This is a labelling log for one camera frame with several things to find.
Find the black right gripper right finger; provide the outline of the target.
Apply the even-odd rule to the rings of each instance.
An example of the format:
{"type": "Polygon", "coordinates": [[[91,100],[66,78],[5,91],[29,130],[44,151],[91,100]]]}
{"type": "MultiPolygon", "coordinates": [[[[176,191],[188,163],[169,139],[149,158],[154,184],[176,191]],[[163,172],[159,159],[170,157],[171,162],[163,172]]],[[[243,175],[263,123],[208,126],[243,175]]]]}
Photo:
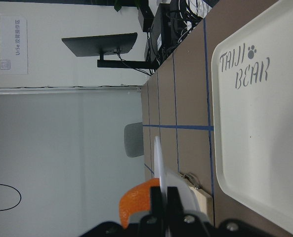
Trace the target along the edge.
{"type": "Polygon", "coordinates": [[[167,218],[171,237],[182,235],[184,208],[177,187],[167,188],[167,218]]]}

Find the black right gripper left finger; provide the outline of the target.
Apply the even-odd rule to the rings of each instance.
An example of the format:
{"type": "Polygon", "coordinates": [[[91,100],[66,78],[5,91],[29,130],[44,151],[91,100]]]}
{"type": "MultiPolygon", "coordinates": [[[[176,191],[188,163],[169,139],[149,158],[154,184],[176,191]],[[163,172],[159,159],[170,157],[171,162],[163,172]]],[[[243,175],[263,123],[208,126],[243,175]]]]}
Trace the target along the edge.
{"type": "Polygon", "coordinates": [[[150,189],[150,206],[151,206],[151,211],[150,211],[151,233],[154,237],[164,237],[165,236],[165,222],[164,222],[165,211],[164,211],[161,188],[159,186],[151,187],[150,189]]]}

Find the black monitor on arm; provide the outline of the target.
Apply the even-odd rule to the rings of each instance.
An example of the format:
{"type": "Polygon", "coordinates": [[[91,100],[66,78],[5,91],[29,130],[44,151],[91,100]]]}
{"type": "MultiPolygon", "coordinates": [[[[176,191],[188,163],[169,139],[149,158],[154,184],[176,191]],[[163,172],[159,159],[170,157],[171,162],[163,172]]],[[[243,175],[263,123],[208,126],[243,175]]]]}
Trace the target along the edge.
{"type": "Polygon", "coordinates": [[[137,33],[102,35],[90,37],[62,38],[62,42],[77,57],[98,56],[99,68],[122,68],[122,69],[157,69],[159,66],[149,61],[129,60],[105,60],[105,55],[117,55],[129,53],[133,48],[137,33]]]}

